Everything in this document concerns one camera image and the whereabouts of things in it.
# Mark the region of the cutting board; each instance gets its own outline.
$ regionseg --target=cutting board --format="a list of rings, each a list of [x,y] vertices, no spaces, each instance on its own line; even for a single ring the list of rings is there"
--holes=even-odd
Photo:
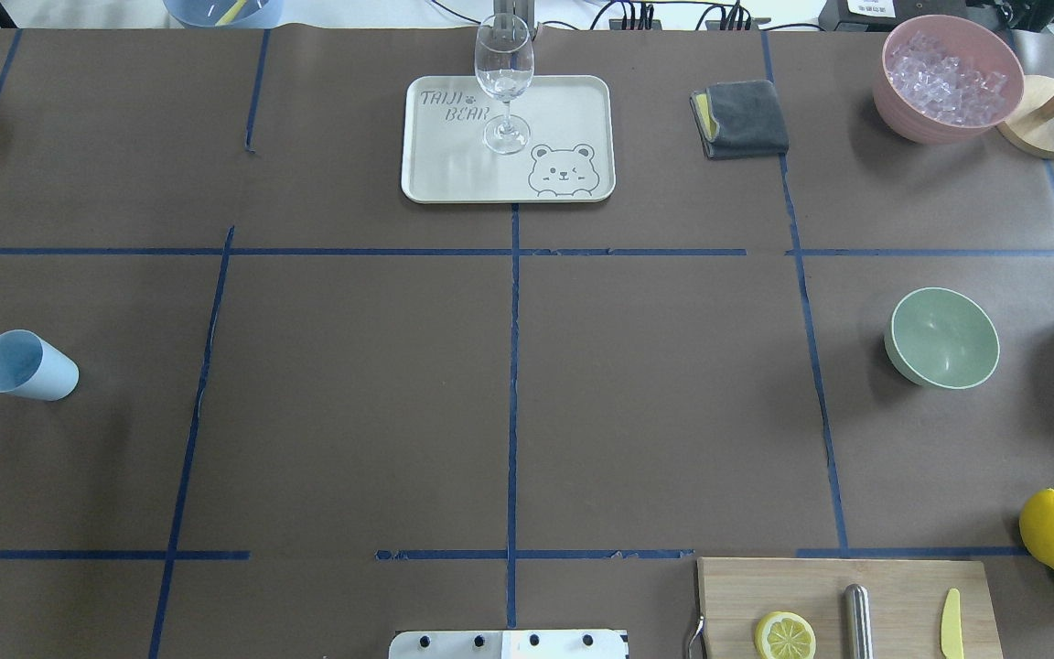
[[[941,605],[961,593],[967,659],[1002,659],[987,573],[977,560],[699,559],[698,601],[708,659],[758,659],[754,627],[794,610],[816,633],[816,659],[850,656],[844,588],[870,592],[875,656],[944,659]]]

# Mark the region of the bear drawing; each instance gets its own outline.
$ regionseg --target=bear drawing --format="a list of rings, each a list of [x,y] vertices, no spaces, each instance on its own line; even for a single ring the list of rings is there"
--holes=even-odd
[[[593,148],[588,144],[554,150],[536,144],[530,154],[535,167],[527,180],[540,197],[590,197],[600,185],[593,168]]]

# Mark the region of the gray towel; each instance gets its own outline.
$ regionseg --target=gray towel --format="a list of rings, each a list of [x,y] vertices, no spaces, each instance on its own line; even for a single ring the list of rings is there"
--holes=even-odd
[[[787,125],[770,80],[720,82],[690,94],[711,161],[787,153]]]

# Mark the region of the lemon slice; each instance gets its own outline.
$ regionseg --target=lemon slice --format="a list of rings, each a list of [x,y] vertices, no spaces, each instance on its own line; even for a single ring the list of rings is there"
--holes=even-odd
[[[800,616],[773,610],[756,625],[754,646],[762,659],[812,659],[816,654],[816,634]]]

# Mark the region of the green bowl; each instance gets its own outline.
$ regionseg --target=green bowl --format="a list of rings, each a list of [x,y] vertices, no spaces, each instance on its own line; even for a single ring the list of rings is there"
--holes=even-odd
[[[913,383],[969,389],[987,383],[999,366],[999,334],[970,297],[949,288],[919,288],[897,303],[885,351]]]

